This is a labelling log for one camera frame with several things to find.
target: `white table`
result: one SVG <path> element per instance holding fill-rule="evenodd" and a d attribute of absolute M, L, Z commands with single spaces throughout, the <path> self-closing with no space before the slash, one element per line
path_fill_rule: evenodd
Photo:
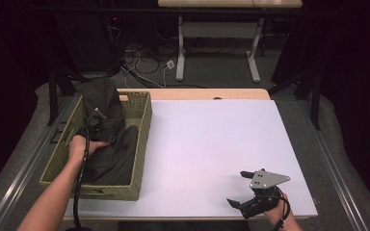
<path fill-rule="evenodd" d="M 236 99 L 177 100 L 199 93 L 204 93 L 202 98 L 226 98 L 222 95 L 233 91 L 238 90 L 177 90 L 183 96 L 172 100 L 155 100 L 151 93 L 153 115 L 140 199 L 81 199 L 80 218 L 243 219 L 226 199 L 251 199 L 251 180 L 239 172 L 261 168 L 290 176 L 279 187 L 289 195 L 296 217 L 317 216 L 274 101 L 237 99 L 237 93 Z M 72 219 L 71 199 L 65 219 Z"/>

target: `white desk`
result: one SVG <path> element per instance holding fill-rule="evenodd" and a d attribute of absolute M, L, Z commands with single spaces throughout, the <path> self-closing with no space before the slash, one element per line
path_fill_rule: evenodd
<path fill-rule="evenodd" d="M 226 98 L 233 91 L 238 90 L 207 90 L 200 98 Z M 263 90 L 250 90 L 255 91 L 264 95 Z M 203 90 L 185 93 L 195 99 Z M 260 168 L 291 177 L 279 187 L 289 195 L 297 217 L 317 216 L 274 101 L 155 100 L 153 95 L 140 199 L 81 199 L 81 219 L 243 219 L 226 199 L 251 199 L 251 180 L 239 172 Z M 65 218 L 72 219 L 72 200 Z"/>
<path fill-rule="evenodd" d="M 159 7 L 168 8 L 300 8 L 302 0 L 159 0 Z M 178 19 L 179 54 L 176 64 L 176 80 L 184 79 L 185 50 L 183 39 L 199 38 L 241 38 L 252 39 L 251 50 L 246 52 L 251 77 L 255 83 L 260 83 L 254 54 L 260 39 L 262 27 L 258 23 L 219 23 L 219 22 L 184 22 Z"/>

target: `gray carpet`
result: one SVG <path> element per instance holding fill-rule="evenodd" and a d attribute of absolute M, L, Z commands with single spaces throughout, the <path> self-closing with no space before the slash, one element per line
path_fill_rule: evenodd
<path fill-rule="evenodd" d="M 269 89 L 273 85 L 270 79 L 285 38 L 268 38 L 267 41 L 265 57 L 256 57 L 256 63 L 262 78 L 260 84 L 252 82 L 245 58 L 244 52 L 251 46 L 250 42 L 240 40 L 239 43 L 233 43 L 237 44 L 237 46 L 228 46 L 224 49 L 225 45 L 229 44 L 228 39 L 189 40 L 186 43 L 190 50 L 186 53 L 185 80 L 181 83 L 176 82 L 173 69 L 166 71 L 166 82 L 168 85 L 198 85 L 207 88 Z M 220 49 L 222 49 L 221 52 L 231 52 L 226 54 L 216 52 Z M 167 47 L 161 47 L 159 51 L 158 57 L 160 59 L 167 58 L 172 52 Z M 141 72 L 154 69 L 156 62 L 149 56 L 147 57 L 146 53 L 140 53 L 143 60 L 137 68 Z M 170 59 L 176 63 L 176 57 L 170 57 Z M 161 66 L 157 71 L 141 75 L 159 84 L 164 84 L 163 68 L 166 62 L 161 61 Z M 91 73 L 91 76 L 96 74 L 101 75 L 102 73 Z M 114 76 L 113 79 L 116 81 L 118 88 L 126 88 L 126 86 L 130 88 L 144 88 L 138 81 L 129 75 L 124 75 L 123 72 Z M 81 87 L 79 83 L 75 83 L 75 86 L 77 89 Z M 296 101 L 292 94 L 294 89 L 295 87 L 291 86 L 282 90 L 275 94 L 273 99 L 277 102 L 310 192 L 319 201 L 316 205 L 319 216 L 300 220 L 300 225 L 304 230 L 370 230 L 370 193 L 366 190 L 357 172 L 346 157 L 332 104 L 322 97 L 320 106 L 320 125 L 322 130 L 320 132 L 314 131 L 312 125 L 308 122 L 308 102 Z M 46 141 L 40 143 L 41 137 L 50 137 L 46 134 L 47 130 L 51 130 L 51 134 L 55 130 L 55 128 L 46 126 L 49 116 L 47 85 L 41 86 L 37 90 L 37 94 L 40 100 L 30 125 L 0 175 L 0 205 L 2 205 L 2 198 L 4 198 L 13 180 L 16 179 L 16 174 L 23 167 L 24 163 L 33 158 L 33 155 L 37 155 L 37 153 L 42 153 L 42 155 L 34 159 L 37 162 L 36 171 L 30 178 L 25 179 L 26 187 L 19 192 L 18 197 L 14 198 L 14 200 L 17 200 L 17 203 L 11 208 L 0 207 L 0 214 L 5 212 L 3 210 L 8 209 L 8 215 L 0 220 L 1 230 L 14 230 L 42 192 L 39 178 L 55 146 L 55 144 L 47 143 Z M 59 95 L 59 98 L 60 100 L 63 99 L 64 102 L 68 102 L 61 95 Z M 74 104 L 75 98 L 71 100 L 70 104 L 63 104 L 64 115 L 61 121 L 66 121 L 67 115 Z M 319 135 L 322 136 L 323 141 L 327 144 L 327 148 L 320 144 Z M 352 224 L 350 216 L 343 206 L 342 198 L 337 192 L 337 187 L 331 180 L 325 159 L 323 158 L 326 151 L 333 156 L 339 172 L 365 222 L 365 225 L 361 225 L 360 229 L 356 229 Z M 118 224 L 116 221 L 92 220 L 84 220 L 82 223 L 93 230 L 117 230 Z M 60 230 L 66 230 L 72 226 L 71 221 L 64 221 Z M 250 221 L 250 226 L 251 230 L 272 230 L 267 220 Z"/>

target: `black cable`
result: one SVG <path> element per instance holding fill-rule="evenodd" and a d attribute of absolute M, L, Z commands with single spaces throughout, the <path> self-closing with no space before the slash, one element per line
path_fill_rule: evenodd
<path fill-rule="evenodd" d="M 86 167 L 86 162 L 89 157 L 89 148 L 90 148 L 90 131 L 89 128 L 86 128 L 86 149 L 84 151 L 84 156 L 83 156 L 83 163 L 80 167 L 80 173 L 79 173 L 79 178 L 76 184 L 76 187 L 74 189 L 74 201 L 73 201 L 73 217 L 74 217 L 74 224 L 76 225 L 77 228 L 81 228 L 82 225 L 80 223 L 80 218 L 79 218 L 79 196 L 80 196 L 80 190 L 82 187 L 82 179 L 83 179 L 83 173 L 84 173 L 84 168 Z"/>
<path fill-rule="evenodd" d="M 141 74 L 152 74 L 152 73 L 154 73 L 155 71 L 157 71 L 158 69 L 159 69 L 159 67 L 160 67 L 160 64 L 159 64 L 159 62 L 158 61 L 156 61 L 156 63 L 157 63 L 157 67 L 155 68 L 155 69 L 153 69 L 153 70 L 150 70 L 150 71 L 148 71 L 148 72 L 142 72 L 142 71 L 140 71 L 138 68 L 137 68 L 137 66 L 135 65 L 134 66 L 134 68 L 135 68 L 135 70 L 137 70 L 139 73 L 141 73 Z"/>
<path fill-rule="evenodd" d="M 281 219 L 278 221 L 278 223 L 276 224 L 275 228 L 273 229 L 273 231 L 278 231 L 281 226 L 283 226 L 283 223 L 286 221 L 287 217 L 290 215 L 290 203 L 288 202 L 288 200 L 284 197 L 280 197 L 279 198 L 280 200 L 284 201 L 284 204 L 287 205 L 287 212 L 285 214 L 283 214 L 281 216 Z"/>
<path fill-rule="evenodd" d="M 121 69 L 125 70 L 125 72 L 129 73 L 131 76 L 133 76 L 138 82 L 140 82 L 142 85 L 146 86 L 149 89 L 161 89 L 162 86 L 158 85 L 144 77 L 141 77 L 137 75 L 134 71 L 128 69 L 128 67 L 124 64 L 121 65 Z"/>
<path fill-rule="evenodd" d="M 160 44 L 161 46 L 165 46 L 165 47 L 168 47 L 170 48 L 171 50 L 171 53 L 165 57 L 165 58 L 159 58 L 159 57 L 156 57 L 155 55 L 151 54 L 148 52 L 149 49 L 147 49 L 147 47 L 144 47 L 142 45 L 138 45 L 138 46 L 131 46 L 131 47 L 135 47 L 135 51 L 142 51 L 145 55 L 147 55 L 148 57 L 154 59 L 156 62 L 160 63 L 160 62 L 164 62 L 164 61 L 167 61 L 169 60 L 170 58 L 173 57 L 173 55 L 175 54 L 175 52 L 177 52 L 177 50 L 175 50 L 175 48 L 172 48 L 172 47 L 169 47 L 166 45 L 166 43 L 172 43 L 172 41 L 166 41 L 166 40 L 163 40 L 164 43 Z"/>
<path fill-rule="evenodd" d="M 135 50 L 130 50 L 131 54 L 125 54 L 127 51 L 124 52 L 124 62 L 126 64 L 133 64 L 135 61 Z"/>

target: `human arm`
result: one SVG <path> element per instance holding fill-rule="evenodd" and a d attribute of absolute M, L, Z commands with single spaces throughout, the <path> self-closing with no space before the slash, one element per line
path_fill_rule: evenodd
<path fill-rule="evenodd" d="M 288 200 L 287 195 L 285 193 L 283 193 L 282 196 Z M 269 222 L 271 222 L 273 225 L 276 225 L 280 221 L 283 213 L 284 213 L 284 201 L 280 200 L 276 208 L 268 212 L 265 212 L 264 215 L 269 220 Z M 290 214 L 288 215 L 287 219 L 284 221 L 282 228 L 280 228 L 280 230 L 303 231 L 303 229 L 297 223 L 296 218 L 294 218 L 293 211 L 290 211 Z"/>
<path fill-rule="evenodd" d="M 91 141 L 89 154 L 108 144 L 104 141 Z M 68 161 L 65 167 L 29 210 L 18 230 L 58 229 L 82 165 L 85 149 L 86 139 L 79 135 L 74 136 L 69 144 Z"/>

